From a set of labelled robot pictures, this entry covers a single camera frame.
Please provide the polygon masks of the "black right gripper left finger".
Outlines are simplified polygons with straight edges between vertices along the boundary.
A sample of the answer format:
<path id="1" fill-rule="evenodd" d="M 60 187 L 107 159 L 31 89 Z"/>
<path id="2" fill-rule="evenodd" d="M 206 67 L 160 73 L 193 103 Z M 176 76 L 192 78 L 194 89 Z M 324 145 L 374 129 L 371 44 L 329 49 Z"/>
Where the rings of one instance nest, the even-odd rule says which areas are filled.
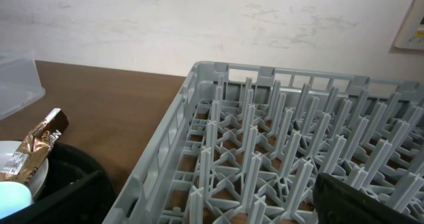
<path id="1" fill-rule="evenodd" d="M 1 219 L 3 224 L 102 223 L 109 212 L 109 179 L 92 172 Z"/>

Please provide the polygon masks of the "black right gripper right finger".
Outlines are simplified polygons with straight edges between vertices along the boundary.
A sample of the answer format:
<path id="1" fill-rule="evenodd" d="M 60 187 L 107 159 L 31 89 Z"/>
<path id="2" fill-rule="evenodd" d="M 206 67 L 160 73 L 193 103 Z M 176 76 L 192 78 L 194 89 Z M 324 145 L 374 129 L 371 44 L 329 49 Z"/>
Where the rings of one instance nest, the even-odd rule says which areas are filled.
<path id="1" fill-rule="evenodd" d="M 319 224 L 420 224 L 327 173 L 313 188 Z"/>

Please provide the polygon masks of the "light blue plastic cup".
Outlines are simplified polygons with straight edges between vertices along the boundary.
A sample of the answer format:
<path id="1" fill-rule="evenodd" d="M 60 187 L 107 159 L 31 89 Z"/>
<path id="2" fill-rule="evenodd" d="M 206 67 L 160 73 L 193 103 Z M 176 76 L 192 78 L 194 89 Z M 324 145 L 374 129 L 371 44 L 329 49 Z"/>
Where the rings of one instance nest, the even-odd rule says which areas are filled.
<path id="1" fill-rule="evenodd" d="M 8 217 L 30 205 L 32 194 L 28 187 L 18 182 L 1 182 L 1 218 Z"/>

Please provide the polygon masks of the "brown foil snack wrapper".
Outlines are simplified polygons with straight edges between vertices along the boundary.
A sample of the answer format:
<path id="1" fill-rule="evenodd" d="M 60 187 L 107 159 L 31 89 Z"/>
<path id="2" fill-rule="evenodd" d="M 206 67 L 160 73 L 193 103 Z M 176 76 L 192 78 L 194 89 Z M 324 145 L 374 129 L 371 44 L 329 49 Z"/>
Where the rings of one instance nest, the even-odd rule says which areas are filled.
<path id="1" fill-rule="evenodd" d="M 44 120 L 28 133 L 1 169 L 1 181 L 29 185 L 68 125 L 68 118 L 60 108 L 51 110 Z"/>

